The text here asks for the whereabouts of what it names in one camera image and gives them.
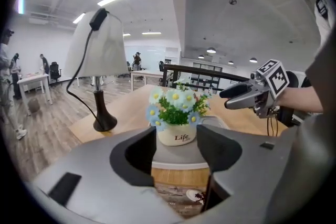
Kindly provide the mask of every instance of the white desk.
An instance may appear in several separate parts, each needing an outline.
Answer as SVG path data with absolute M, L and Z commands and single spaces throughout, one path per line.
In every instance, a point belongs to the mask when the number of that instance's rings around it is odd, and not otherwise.
M 48 76 L 49 76 L 48 74 L 39 74 L 39 75 L 31 76 L 29 78 L 21 79 L 17 82 L 17 84 L 20 87 L 20 92 L 21 92 L 21 95 L 22 95 L 23 104 L 24 104 L 25 109 L 26 109 L 29 116 L 31 115 L 31 112 L 30 112 L 29 107 L 28 107 L 28 99 L 26 97 L 26 93 L 25 93 L 25 90 L 24 90 L 24 85 L 27 85 L 27 84 L 32 83 L 32 82 L 40 81 L 41 87 L 42 87 L 42 93 L 44 93 L 44 91 L 43 91 L 43 85 L 44 85 L 44 88 L 46 89 L 47 100 L 49 101 L 50 104 L 53 104 L 53 101 L 52 101 L 51 96 L 50 96 L 49 85 L 48 85 Z
M 144 82 L 145 85 L 147 84 L 146 82 L 146 77 L 152 77 L 152 78 L 163 78 L 163 72 L 161 71 L 151 71 L 151 70 L 141 70 L 141 71 L 132 71 L 131 72 L 131 90 L 133 91 L 133 82 L 134 82 L 134 76 L 143 76 L 144 77 Z

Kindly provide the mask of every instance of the artificial flower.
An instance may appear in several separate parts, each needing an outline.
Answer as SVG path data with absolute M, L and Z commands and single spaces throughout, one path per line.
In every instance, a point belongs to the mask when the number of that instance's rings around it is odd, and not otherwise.
M 159 108 L 151 104 L 146 110 L 146 119 L 150 121 L 152 117 L 159 116 L 159 112 L 160 112 Z
M 169 104 L 173 105 L 174 107 L 180 108 L 184 102 L 184 92 L 180 90 L 168 90 L 166 93 L 166 99 Z
M 166 128 L 166 124 L 158 116 L 151 117 L 151 126 L 155 126 L 157 131 L 163 131 Z
M 201 117 L 199 116 L 199 113 L 198 113 L 198 112 L 191 112 L 191 113 L 188 115 L 188 123 L 189 123 L 191 126 L 196 126 L 196 125 L 198 125 L 198 123 L 200 122 L 200 119 L 201 119 Z
M 175 83 L 182 83 L 182 82 L 185 82 L 185 81 L 186 81 L 186 78 L 180 78 L 180 79 L 174 81 L 173 84 L 175 84 Z
M 160 87 L 155 87 L 151 94 L 149 95 L 149 102 L 151 104 L 156 104 L 159 102 L 160 98 L 163 96 L 163 91 Z
M 184 92 L 184 100 L 181 107 L 183 112 L 189 112 L 193 109 L 194 104 L 196 103 L 195 94 L 192 90 L 187 90 Z

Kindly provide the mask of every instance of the window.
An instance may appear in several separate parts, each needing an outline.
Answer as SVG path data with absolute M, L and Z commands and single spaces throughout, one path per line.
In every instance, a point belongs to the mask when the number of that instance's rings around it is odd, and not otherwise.
M 194 63 L 193 67 L 196 68 L 202 68 L 202 69 L 207 69 L 211 71 L 218 71 L 221 72 L 222 68 L 221 67 L 216 67 L 216 66 L 210 66 L 210 65 L 204 65 L 200 63 Z M 219 86 L 219 78 L 214 78 L 211 76 L 206 76 L 206 75 L 199 75 L 199 74 L 192 74 L 191 75 L 191 84 L 197 85 L 197 86 L 205 86 L 205 87 L 212 87 L 212 88 L 218 88 Z M 190 89 L 194 91 L 202 91 L 202 88 L 196 88 L 196 87 L 190 87 Z

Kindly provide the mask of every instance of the wooden floor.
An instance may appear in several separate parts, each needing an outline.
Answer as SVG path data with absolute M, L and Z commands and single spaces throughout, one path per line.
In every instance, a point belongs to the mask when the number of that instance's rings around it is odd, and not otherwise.
M 104 79 L 105 103 L 110 103 L 120 95 L 131 91 L 130 78 L 107 77 Z M 89 78 L 79 80 L 80 87 L 74 83 L 70 91 L 82 98 L 92 110 L 96 103 L 92 94 L 94 87 Z M 15 101 L 18 120 L 27 129 L 28 134 L 18 141 L 9 125 L 5 126 L 7 148 L 16 164 L 23 180 L 32 180 L 44 168 L 64 156 L 72 148 L 80 144 L 67 128 L 87 116 L 90 111 L 74 97 L 66 93 L 67 82 L 50 88 L 53 105 L 45 102 L 41 90 L 30 91 L 28 98 L 37 98 L 40 110 L 28 116 L 22 101 Z M 143 82 L 135 82 L 134 89 L 143 86 Z

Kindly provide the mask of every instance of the white flower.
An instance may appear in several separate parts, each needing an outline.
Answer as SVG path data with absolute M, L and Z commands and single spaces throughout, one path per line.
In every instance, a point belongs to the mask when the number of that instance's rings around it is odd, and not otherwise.
M 194 104 L 196 103 L 196 98 L 194 97 L 194 91 L 187 90 L 184 92 L 184 100 L 182 103 L 182 110 L 188 112 L 193 109 Z
M 161 97 L 163 97 L 162 89 L 160 87 L 155 87 L 149 95 L 149 102 L 151 104 L 156 104 L 159 102 Z
M 171 105 L 180 108 L 185 99 L 184 92 L 180 90 L 168 90 L 166 99 Z
M 179 82 L 182 83 L 184 81 L 186 81 L 186 78 L 180 78 L 180 79 L 174 81 L 173 83 L 179 83 Z

